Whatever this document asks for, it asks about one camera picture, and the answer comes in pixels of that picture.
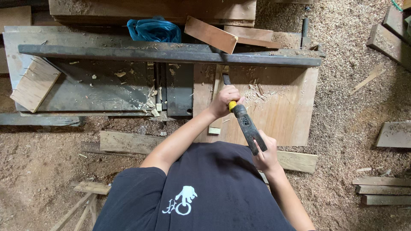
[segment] hand graphic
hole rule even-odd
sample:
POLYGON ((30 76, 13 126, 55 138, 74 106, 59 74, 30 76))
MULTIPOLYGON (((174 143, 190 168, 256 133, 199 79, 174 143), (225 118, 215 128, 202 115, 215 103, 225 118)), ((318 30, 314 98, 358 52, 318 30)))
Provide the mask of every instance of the hand graphic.
POLYGON ((194 192, 194 188, 191 186, 183 186, 182 191, 175 197, 175 200, 178 200, 182 196, 182 205, 185 207, 188 203, 192 202, 192 199, 197 196, 194 192))

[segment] white logo print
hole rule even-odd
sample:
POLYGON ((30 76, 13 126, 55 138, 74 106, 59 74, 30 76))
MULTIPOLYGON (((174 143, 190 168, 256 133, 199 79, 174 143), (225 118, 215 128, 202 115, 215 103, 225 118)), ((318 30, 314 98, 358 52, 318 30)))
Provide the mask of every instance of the white logo print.
POLYGON ((190 203, 192 202, 192 199, 194 199, 194 197, 196 197, 196 196, 197 196, 197 194, 196 194, 196 192, 194 192, 194 188, 193 188, 193 187, 191 187, 191 186, 183 186, 181 192, 175 197, 175 199, 174 199, 174 200, 171 199, 171 200, 169 201, 170 204, 169 204, 169 206, 167 207, 168 210, 167 210, 167 211, 162 211, 162 212, 163 212, 163 213, 168 213, 168 214, 170 214, 171 211, 175 210, 175 212, 176 212, 177 214, 187 215, 187 214, 189 214, 189 213, 191 212, 191 205, 190 205, 190 203), (178 200, 178 199, 180 198, 180 196, 181 196, 182 202, 176 206, 176 204, 177 204, 176 200, 178 200), (188 206, 188 211, 185 212, 185 213, 181 213, 181 212, 178 210, 178 208, 180 207, 180 205, 183 205, 184 207, 188 206))

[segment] black t-shirt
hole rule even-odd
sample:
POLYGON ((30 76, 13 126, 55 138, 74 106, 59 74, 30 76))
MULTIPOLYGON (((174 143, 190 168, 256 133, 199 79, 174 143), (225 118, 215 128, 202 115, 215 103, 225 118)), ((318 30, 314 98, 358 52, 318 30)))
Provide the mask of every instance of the black t-shirt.
POLYGON ((94 231, 295 230, 247 146, 193 143, 170 168, 119 173, 94 231))

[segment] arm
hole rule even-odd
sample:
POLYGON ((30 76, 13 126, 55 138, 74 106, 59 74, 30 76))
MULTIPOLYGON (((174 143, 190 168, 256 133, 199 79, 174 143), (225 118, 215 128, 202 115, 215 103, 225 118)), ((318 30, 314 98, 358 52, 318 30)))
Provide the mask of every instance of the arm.
POLYGON ((262 130, 259 131, 268 149, 262 152, 257 142, 254 141, 259 150, 258 155, 253 156, 256 168, 264 172, 271 194, 290 224, 297 231, 315 230, 310 217, 288 181, 284 169, 277 160, 277 141, 268 137, 262 130))
POLYGON ((183 155, 195 138, 216 119, 228 115, 228 103, 240 99, 240 93, 233 85, 226 85, 213 99, 211 105, 159 144, 143 161, 141 168, 157 167, 167 173, 171 165, 183 155))

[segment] blue plastic bag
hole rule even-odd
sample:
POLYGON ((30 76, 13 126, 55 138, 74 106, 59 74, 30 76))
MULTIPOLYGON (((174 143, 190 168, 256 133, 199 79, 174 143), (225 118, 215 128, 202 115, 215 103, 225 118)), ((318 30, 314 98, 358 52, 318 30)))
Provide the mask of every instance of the blue plastic bag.
POLYGON ((161 16, 142 20, 130 19, 127 27, 134 41, 181 42, 181 30, 178 26, 161 16))

